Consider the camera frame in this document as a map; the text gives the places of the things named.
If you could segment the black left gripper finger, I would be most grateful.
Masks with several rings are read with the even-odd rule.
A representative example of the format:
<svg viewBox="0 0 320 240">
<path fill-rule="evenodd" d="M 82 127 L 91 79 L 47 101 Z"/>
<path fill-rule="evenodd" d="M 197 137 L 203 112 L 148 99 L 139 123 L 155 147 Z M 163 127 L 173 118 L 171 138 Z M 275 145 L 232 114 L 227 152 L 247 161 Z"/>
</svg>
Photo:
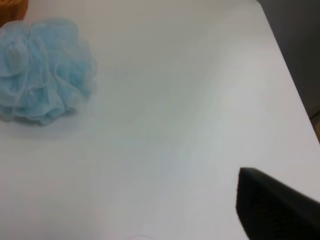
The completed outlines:
<svg viewBox="0 0 320 240">
<path fill-rule="evenodd" d="M 320 204 L 264 172 L 242 167 L 236 212 L 250 240 L 318 240 Z"/>
</svg>

